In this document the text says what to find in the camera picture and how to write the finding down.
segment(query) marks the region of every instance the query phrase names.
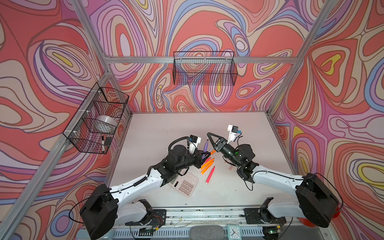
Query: white clock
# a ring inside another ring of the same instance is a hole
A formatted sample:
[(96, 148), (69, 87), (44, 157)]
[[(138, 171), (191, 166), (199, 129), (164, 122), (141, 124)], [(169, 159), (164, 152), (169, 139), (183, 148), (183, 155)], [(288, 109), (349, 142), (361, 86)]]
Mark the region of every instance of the white clock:
[(240, 226), (228, 225), (227, 230), (229, 240), (241, 240)]

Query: wire mesh basket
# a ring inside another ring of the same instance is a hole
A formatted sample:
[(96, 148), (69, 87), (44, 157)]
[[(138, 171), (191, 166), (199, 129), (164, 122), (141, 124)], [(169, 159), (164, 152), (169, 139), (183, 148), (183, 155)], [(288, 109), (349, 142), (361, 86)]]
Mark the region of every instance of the wire mesh basket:
[(234, 86), (237, 78), (234, 55), (233, 51), (175, 51), (173, 83)]
[(114, 88), (99, 87), (79, 122), (64, 135), (79, 152), (106, 154), (128, 99)]

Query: pink highlighter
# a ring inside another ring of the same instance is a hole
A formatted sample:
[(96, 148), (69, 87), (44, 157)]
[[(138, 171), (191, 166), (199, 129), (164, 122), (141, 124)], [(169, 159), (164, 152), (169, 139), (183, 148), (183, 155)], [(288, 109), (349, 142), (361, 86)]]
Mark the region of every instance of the pink highlighter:
[(215, 171), (215, 167), (212, 168), (212, 170), (211, 170), (211, 172), (209, 173), (209, 176), (208, 176), (207, 180), (205, 181), (205, 183), (209, 183), (209, 180), (211, 180), (211, 176), (212, 176), (212, 174), (214, 173), (214, 171)]

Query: calculator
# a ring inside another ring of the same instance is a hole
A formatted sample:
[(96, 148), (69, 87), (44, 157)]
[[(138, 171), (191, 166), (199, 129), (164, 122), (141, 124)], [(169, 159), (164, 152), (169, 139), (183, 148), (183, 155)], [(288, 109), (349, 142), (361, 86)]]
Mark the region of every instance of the calculator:
[(177, 178), (169, 184), (184, 196), (190, 197), (195, 190), (198, 181), (199, 179), (197, 177), (187, 172), (184, 176), (178, 175)]

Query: swirling pattern backdrop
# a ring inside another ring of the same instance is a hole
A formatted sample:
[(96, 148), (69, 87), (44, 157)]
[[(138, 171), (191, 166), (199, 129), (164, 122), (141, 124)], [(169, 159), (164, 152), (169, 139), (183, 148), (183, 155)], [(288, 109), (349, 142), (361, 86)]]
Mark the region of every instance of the swirling pattern backdrop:
[[(69, 0), (0, 1), (0, 221), (102, 75)], [(70, 146), (13, 239), (72, 240), (68, 209), (104, 181), (119, 137), (107, 155)]]
[[(322, 1), (95, 0), (86, 10), (109, 56), (233, 50), (296, 56)], [(288, 65), (238, 64), (234, 87), (174, 86), (172, 64), (114, 64), (133, 112), (264, 111)]]
[(344, 240), (384, 239), (383, 39), (383, 1), (340, 0), (273, 114), (299, 174), (340, 192)]

